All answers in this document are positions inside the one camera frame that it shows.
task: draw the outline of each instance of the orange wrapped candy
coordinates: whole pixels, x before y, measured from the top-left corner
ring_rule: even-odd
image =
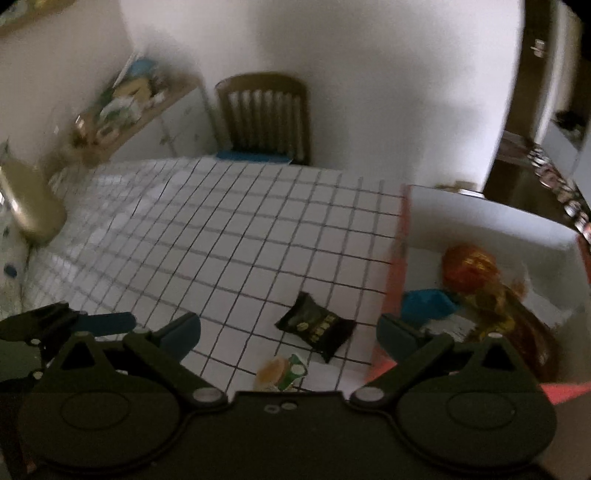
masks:
[[[442,270],[443,286],[464,295],[497,283],[500,276],[495,257],[474,245],[448,248],[443,255]]]

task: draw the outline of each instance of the triangular cutout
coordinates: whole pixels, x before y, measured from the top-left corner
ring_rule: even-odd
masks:
[[[515,365],[505,352],[505,349],[500,345],[494,345],[488,350],[482,366],[485,368],[492,368],[494,370],[504,370],[512,372],[515,370]]]
[[[78,368],[88,368],[95,366],[95,359],[92,358],[90,351],[85,343],[79,342],[74,345],[66,360],[61,366],[62,370],[75,370]]]

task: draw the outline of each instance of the yellow object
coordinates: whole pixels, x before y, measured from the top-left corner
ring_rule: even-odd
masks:
[[[135,100],[143,105],[147,103],[152,97],[152,90],[150,89],[150,83],[146,78],[140,78],[123,82],[113,92],[113,97],[127,97],[132,96]]]
[[[18,160],[0,165],[0,190],[22,234],[32,243],[50,242],[66,223],[66,209],[38,170]]]

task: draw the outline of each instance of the blue spot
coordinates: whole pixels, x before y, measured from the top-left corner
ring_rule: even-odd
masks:
[[[8,275],[10,278],[17,277],[17,269],[14,268],[10,263],[4,265],[4,273]]]

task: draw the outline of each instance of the chair backrest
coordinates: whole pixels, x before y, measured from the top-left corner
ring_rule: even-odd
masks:
[[[308,92],[281,73],[248,73],[216,85],[233,149],[310,164]]]

